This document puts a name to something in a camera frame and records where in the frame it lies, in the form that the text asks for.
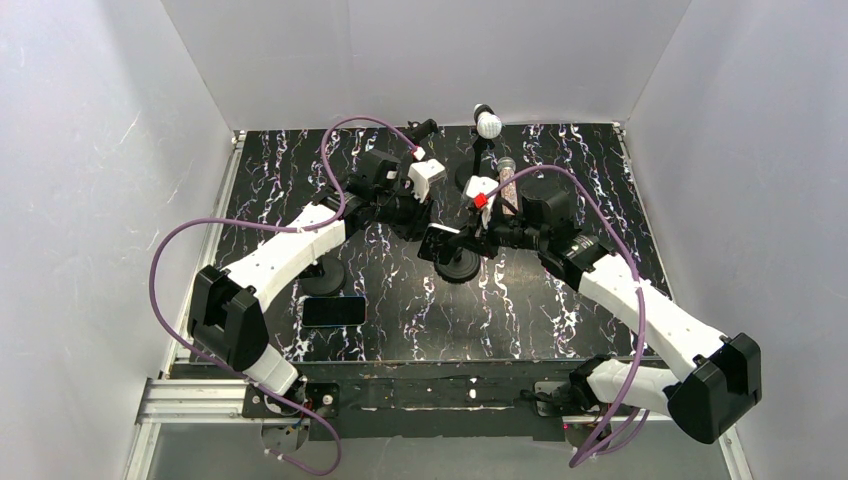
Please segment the black phone stand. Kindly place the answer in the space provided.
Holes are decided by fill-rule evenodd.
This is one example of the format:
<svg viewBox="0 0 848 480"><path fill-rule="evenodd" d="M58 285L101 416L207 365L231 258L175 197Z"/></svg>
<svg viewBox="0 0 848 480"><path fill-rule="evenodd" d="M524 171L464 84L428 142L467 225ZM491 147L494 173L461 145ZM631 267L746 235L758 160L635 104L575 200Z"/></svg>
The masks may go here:
<svg viewBox="0 0 848 480"><path fill-rule="evenodd" d="M477 253L461 249L446 264L434 263L436 274L450 284L463 284L479 274L481 259Z"/></svg>
<svg viewBox="0 0 848 480"><path fill-rule="evenodd" d="M345 266L339 259L322 256L305 268L297 280L305 295L331 297L342 291L346 278Z"/></svg>

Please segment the black phone silver edge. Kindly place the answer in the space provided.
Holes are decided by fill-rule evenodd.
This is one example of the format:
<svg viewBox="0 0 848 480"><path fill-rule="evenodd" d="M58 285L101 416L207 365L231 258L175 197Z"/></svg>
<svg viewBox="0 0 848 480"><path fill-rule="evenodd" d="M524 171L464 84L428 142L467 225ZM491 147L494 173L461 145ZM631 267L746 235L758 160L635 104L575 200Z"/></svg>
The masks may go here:
<svg viewBox="0 0 848 480"><path fill-rule="evenodd" d="M442 224L430 223L424 231L424 236L418 250L422 260L447 264L454 258L458 247L451 241L460 233L458 229Z"/></svg>

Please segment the black phone stand front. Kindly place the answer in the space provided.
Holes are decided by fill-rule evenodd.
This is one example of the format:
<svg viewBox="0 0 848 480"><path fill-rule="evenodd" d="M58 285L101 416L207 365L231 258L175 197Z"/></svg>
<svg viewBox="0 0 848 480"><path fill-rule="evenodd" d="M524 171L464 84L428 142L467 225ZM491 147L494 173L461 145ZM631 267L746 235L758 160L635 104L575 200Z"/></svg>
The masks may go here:
<svg viewBox="0 0 848 480"><path fill-rule="evenodd" d="M342 291L346 278L345 266L339 259L322 256L305 268L297 280L305 295L331 297Z"/></svg>

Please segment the black phone blue edge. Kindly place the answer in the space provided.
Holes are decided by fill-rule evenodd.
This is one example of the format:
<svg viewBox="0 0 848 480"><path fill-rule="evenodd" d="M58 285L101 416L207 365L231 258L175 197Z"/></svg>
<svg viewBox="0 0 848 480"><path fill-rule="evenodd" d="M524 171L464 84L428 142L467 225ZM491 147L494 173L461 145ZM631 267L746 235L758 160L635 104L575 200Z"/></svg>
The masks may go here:
<svg viewBox="0 0 848 480"><path fill-rule="evenodd" d="M309 297L303 302L305 328L353 327L365 323L367 302L361 296Z"/></svg>

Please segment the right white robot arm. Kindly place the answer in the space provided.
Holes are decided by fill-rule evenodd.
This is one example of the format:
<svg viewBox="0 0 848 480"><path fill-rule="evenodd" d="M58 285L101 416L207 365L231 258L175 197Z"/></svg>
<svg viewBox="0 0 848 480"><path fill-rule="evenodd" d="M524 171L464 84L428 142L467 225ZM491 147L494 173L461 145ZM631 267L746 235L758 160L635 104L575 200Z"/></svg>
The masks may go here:
<svg viewBox="0 0 848 480"><path fill-rule="evenodd" d="M501 247L534 251L549 274L609 311L665 364L597 355L570 373L563 400L581 410L627 405L656 412L704 444L761 400L761 349L750 336L729 337L655 289L623 254L575 225L563 193L515 207L503 190L478 176L466 184L475 210L468 249L486 256Z"/></svg>

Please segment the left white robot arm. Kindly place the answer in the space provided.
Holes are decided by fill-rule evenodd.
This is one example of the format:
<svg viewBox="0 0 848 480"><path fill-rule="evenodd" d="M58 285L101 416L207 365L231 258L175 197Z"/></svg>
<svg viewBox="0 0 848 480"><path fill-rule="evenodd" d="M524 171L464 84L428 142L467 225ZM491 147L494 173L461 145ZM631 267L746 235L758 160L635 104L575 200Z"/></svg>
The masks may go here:
<svg viewBox="0 0 848 480"><path fill-rule="evenodd" d="M420 240L432 209L430 191L445 176L436 159L404 168L385 152L365 153L340 187L317 194L286 232L238 261L196 274L190 336L232 370L285 394L300 374L270 344L264 315L274 299L298 278L328 280L331 270L323 256L372 223L389 225L405 240Z"/></svg>

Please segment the black microphone stand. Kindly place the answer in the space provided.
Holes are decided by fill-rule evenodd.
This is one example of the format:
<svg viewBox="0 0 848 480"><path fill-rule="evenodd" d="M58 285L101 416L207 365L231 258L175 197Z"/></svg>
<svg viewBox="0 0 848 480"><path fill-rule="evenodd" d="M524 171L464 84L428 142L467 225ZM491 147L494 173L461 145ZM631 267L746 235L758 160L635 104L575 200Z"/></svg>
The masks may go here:
<svg viewBox="0 0 848 480"><path fill-rule="evenodd" d="M467 182L472 176L479 175L482 165L483 154L494 147L492 139L483 138L480 135L472 143L473 159L463 161L454 172L454 183L460 192L465 190Z"/></svg>

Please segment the black stand back middle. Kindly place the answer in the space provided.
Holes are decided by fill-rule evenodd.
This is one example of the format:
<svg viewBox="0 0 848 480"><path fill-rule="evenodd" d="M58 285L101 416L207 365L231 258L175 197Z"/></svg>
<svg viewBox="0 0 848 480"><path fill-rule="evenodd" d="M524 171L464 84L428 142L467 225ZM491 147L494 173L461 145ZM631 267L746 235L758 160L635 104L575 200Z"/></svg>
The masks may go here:
<svg viewBox="0 0 848 480"><path fill-rule="evenodd" d="M403 134L416 147L418 147L424 140L438 131L439 126L437 122L434 119L427 119L422 122L409 121L407 123L407 128L403 131Z"/></svg>

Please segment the glitter microphone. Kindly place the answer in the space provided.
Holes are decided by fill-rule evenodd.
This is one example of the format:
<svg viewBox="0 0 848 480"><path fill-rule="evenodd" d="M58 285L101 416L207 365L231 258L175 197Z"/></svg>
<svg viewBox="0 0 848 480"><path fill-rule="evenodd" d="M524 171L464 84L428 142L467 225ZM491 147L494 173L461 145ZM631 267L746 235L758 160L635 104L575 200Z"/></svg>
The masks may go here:
<svg viewBox="0 0 848 480"><path fill-rule="evenodd" d="M516 163L510 157L502 157L498 160L497 172L499 181L505 183L516 174ZM515 182L509 182L499 193L502 199L502 211L505 216L515 216L519 212L519 199Z"/></svg>

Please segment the white microphone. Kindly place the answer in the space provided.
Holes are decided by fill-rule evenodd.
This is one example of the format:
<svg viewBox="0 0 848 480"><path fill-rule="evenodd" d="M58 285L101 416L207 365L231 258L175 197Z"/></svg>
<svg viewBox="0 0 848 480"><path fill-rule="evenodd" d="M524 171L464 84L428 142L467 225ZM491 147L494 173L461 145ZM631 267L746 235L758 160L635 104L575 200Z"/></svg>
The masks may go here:
<svg viewBox="0 0 848 480"><path fill-rule="evenodd" d="M489 105L476 104L473 119L475 130L481 138L493 140L501 134L503 122Z"/></svg>

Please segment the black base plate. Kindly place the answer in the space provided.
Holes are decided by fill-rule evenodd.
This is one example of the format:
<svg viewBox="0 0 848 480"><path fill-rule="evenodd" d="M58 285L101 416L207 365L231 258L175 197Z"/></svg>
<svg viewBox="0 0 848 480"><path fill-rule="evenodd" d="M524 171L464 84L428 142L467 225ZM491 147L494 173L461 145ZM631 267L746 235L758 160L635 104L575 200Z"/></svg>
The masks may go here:
<svg viewBox="0 0 848 480"><path fill-rule="evenodd" d="M343 439L529 437L561 441L582 418L557 388L581 360L304 362L285 398Z"/></svg>

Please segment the aluminium frame rail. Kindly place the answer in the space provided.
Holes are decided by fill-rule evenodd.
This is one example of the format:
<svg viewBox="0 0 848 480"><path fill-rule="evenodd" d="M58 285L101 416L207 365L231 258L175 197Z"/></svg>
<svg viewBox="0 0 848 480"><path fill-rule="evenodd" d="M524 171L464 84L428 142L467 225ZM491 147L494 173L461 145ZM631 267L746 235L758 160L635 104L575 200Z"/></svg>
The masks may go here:
<svg viewBox="0 0 848 480"><path fill-rule="evenodd" d="M407 144L409 153L412 156L412 162L421 161L421 160L429 160L429 159L425 158L424 151L423 151L423 148L421 146L416 147L406 137L405 137L405 143ZM334 188L340 187L340 185L344 182L344 181L339 181L334 173L329 173L328 176L327 176L327 179L328 179L330 187L334 187ZM509 182L515 182L515 177L513 176L512 178L507 180L505 183L501 183L499 180L496 180L496 181L498 182L499 186L504 188L504 186L506 184L508 184ZM466 222L466 224L461 229L458 229L460 231L460 233L451 241L452 245L456 245L458 247L456 253L461 249L466 250L463 247L463 240L465 238L469 237L469 235L470 235L470 226L471 226L471 223L472 223L474 215L475 215L475 210L473 208L472 202L465 195L464 195L464 197L465 197L465 201L466 201L467 206L468 206L469 211L470 211L470 216L469 216L469 219ZM545 200L545 199L550 199L552 197L553 196L550 196L550 197L525 196L525 197L522 198L522 200L524 198L536 198L536 199ZM272 228L272 238L278 233L286 232L288 225L273 227ZM626 257L628 263L631 265L631 267L640 276L638 269L637 269L637 266L636 266L636 263L635 263L632 255L627 251L624 242L620 239L619 236L612 235L610 237L610 239L608 241L605 241L605 242L609 243L612 246L614 252L623 254ZM189 308L190 308L190 302L191 302L191 297L192 297L194 280L195 280L195 277L193 279L193 284L192 284L192 287L191 287L191 293L190 293L190 297L189 297L188 313L189 313ZM275 393L271 392L269 389L267 389L266 387L256 383L252 379L248 378L245 374L232 370L223 361L221 361L220 359L215 357L213 354L208 352L205 348L198 346L195 343L195 341L193 340L193 338L190 336L189 332L187 332L186 335L177 335L176 341L179 344L183 345L185 348L195 352L200 357L212 362L213 364L217 365L218 367L220 367L220 368L228 371L229 373L237 376L238 378L242 379L244 382L257 387L259 390L261 390L265 394L275 398L276 400L278 400L280 402L286 402L287 401L287 399L284 396L285 394L283 394L283 395L275 394ZM647 421L649 415L651 413L654 413L654 412L650 412L648 410L640 410L640 409L634 409L634 408L631 408L631 410L632 410L631 415L626 419L626 421L622 424L622 426L617 430L610 430L609 427L608 427L609 418L608 417L602 417L600 419L599 423L597 424L597 426L595 427L595 429L590 433L588 439L577 449L574 456L571 458L570 466L571 467L577 467L577 466L581 465L582 463L584 463L587 459L589 459L592 456L610 454L610 453L613 453L613 452L623 448L640 432L644 423Z"/></svg>

